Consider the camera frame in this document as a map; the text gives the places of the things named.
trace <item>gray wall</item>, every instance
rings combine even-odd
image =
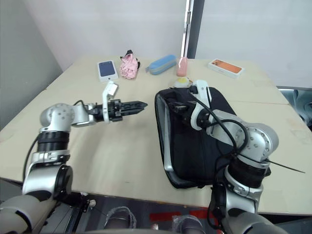
[[[205,0],[196,59],[256,62],[277,86],[312,88],[311,0]]]
[[[181,53],[186,0],[24,0],[61,68],[84,55]]]
[[[22,0],[0,0],[0,129],[61,74]]]

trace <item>beige tabletop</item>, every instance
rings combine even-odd
[[[85,103],[102,103],[101,94],[105,83],[99,82],[96,68],[96,62],[102,60],[105,58],[84,57],[77,61],[0,132],[0,177],[21,180],[25,155],[38,134],[39,116],[45,108],[58,102],[73,104],[79,99]],[[143,68],[150,61],[141,59]],[[312,133],[292,107],[283,104],[286,102],[283,96],[275,87],[268,85],[270,80],[257,66],[249,62],[236,62],[246,68],[246,73],[238,80],[233,80],[210,71],[205,67],[207,62],[190,61],[189,77],[205,79],[220,90],[236,114],[245,121],[262,122],[273,127],[279,136],[279,147],[270,159],[306,172],[300,174],[271,165],[272,174],[263,181],[264,192],[259,211],[311,215]],[[148,106],[138,115],[124,117],[121,122],[108,125],[101,122],[90,127],[72,128],[69,143],[71,158],[68,164],[74,170],[73,190],[208,206],[211,195],[209,186],[203,189],[175,189],[164,173],[154,97],[157,91],[166,89],[175,79],[174,69],[157,76],[141,69],[136,80],[120,78],[115,81],[119,84],[115,98],[124,102],[140,100],[148,103]],[[256,86],[257,82],[266,83],[267,86]],[[248,93],[247,90],[252,89],[254,92]]]

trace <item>blue eyeglass case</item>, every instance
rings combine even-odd
[[[150,73],[153,75],[157,75],[175,65],[176,65],[176,56],[167,55],[163,58],[160,58],[152,62],[145,70],[146,72],[150,71]]]

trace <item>black wire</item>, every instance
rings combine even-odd
[[[229,165],[229,163],[226,163],[226,164],[220,166],[218,169],[216,169],[216,170],[214,171],[214,180],[213,180],[213,184],[217,183],[217,175],[218,175],[218,173],[219,173],[222,169],[226,168],[228,165]]]
[[[218,162],[219,162],[221,159],[223,159],[223,158],[226,159],[227,156],[228,156],[228,155],[221,155],[221,156],[219,156],[219,157],[215,160],[215,162],[214,162],[214,171],[215,171],[215,172],[217,171]]]
[[[291,167],[288,167],[288,166],[284,166],[284,165],[279,164],[279,163],[277,163],[277,162],[272,162],[272,161],[270,161],[270,160],[267,160],[267,161],[270,162],[270,163],[273,163],[273,164],[275,164],[275,165],[277,165],[277,166],[285,167],[285,168],[287,168],[287,169],[293,170],[293,171],[295,171],[295,172],[305,173],[305,172],[303,172],[303,171],[300,171],[300,170],[297,170],[297,169],[294,169],[294,168],[291,168]]]
[[[209,96],[208,87],[206,87],[206,93],[207,93],[208,103],[209,103],[209,106],[211,108],[211,100],[210,100],[210,96]]]
[[[244,142],[243,144],[235,151],[235,153],[240,153],[245,147],[246,145],[248,144],[248,133],[247,133],[247,130],[246,128],[244,127],[244,125],[236,120],[233,120],[233,119],[223,119],[223,120],[220,120],[222,123],[226,123],[226,122],[232,122],[232,123],[235,123],[237,124],[241,129],[242,131],[244,132],[244,135],[245,135],[245,139],[244,139]],[[219,124],[218,122],[214,122],[212,124],[210,124],[208,127],[211,127],[211,126],[214,126],[216,124]]]
[[[81,103],[82,106],[83,106],[83,108],[86,110],[86,112],[88,112],[88,109],[87,109],[86,106],[84,105],[83,100],[78,100],[78,101],[76,101],[75,104],[74,104],[73,106],[76,106],[78,103]]]
[[[253,161],[253,162],[261,163],[261,162],[258,162],[257,160],[254,160],[254,159],[252,159],[252,158],[249,158],[249,157],[247,157],[247,156],[245,156],[245,155],[242,155],[242,154],[239,154],[239,155],[241,155],[242,157],[244,157],[244,158],[246,158],[246,159],[249,159],[249,160],[251,160],[251,161]]]
[[[200,101],[199,99],[197,99],[195,96],[193,96],[190,93],[190,90],[188,89],[188,94],[190,95],[190,97],[192,99],[194,99],[196,102],[198,102],[210,115],[212,115],[214,117],[214,119],[216,120],[217,123],[219,123],[220,127],[225,131],[225,133],[229,136],[233,147],[235,149],[235,151],[237,150],[237,146],[236,146],[236,142],[232,136],[232,134],[229,132],[229,130],[224,126],[224,124],[221,122],[221,120],[215,115],[215,113],[208,107],[206,106],[202,101]]]
[[[95,210],[99,211],[102,215],[107,216],[107,214],[103,213],[101,210],[99,210],[99,209],[98,209],[98,208],[96,208],[96,207],[92,207],[92,209],[95,209]]]
[[[207,209],[207,212],[208,212],[208,217],[207,217],[207,221],[208,221],[208,224],[211,228],[215,229],[215,230],[221,230],[223,233],[226,234],[225,230],[221,227],[221,226],[217,226],[217,225],[214,225],[212,224],[212,222],[210,221],[210,217],[209,217],[209,214],[210,214],[210,206],[208,206],[208,209]]]
[[[24,181],[25,181],[26,167],[27,167],[27,163],[28,163],[28,158],[29,158],[29,156],[30,156],[30,153],[31,153],[31,151],[32,151],[32,149],[33,149],[35,143],[36,143],[37,140],[38,140],[38,137],[39,137],[39,135],[35,138],[35,140],[34,140],[33,143],[31,144],[31,146],[30,146],[30,148],[29,148],[29,150],[28,150],[28,153],[27,153],[25,162],[24,162],[24,168],[23,168],[23,183],[24,183]]]
[[[67,212],[65,213],[65,215],[63,216],[63,218],[60,220],[60,222],[58,223],[57,227],[54,229],[54,231],[52,233],[54,233],[56,231],[56,229],[59,227],[60,223],[63,221],[63,219],[67,216],[68,212],[70,211],[70,207],[68,208]]]

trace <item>black bag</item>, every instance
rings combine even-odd
[[[223,95],[215,88],[209,88],[211,109],[234,114]],[[172,102],[192,101],[187,88],[166,89],[155,96],[155,113],[162,161],[165,172],[176,188],[203,187],[212,184],[215,160],[221,152],[229,152],[232,146],[207,135],[205,130],[197,131],[181,121],[181,117],[168,108]]]

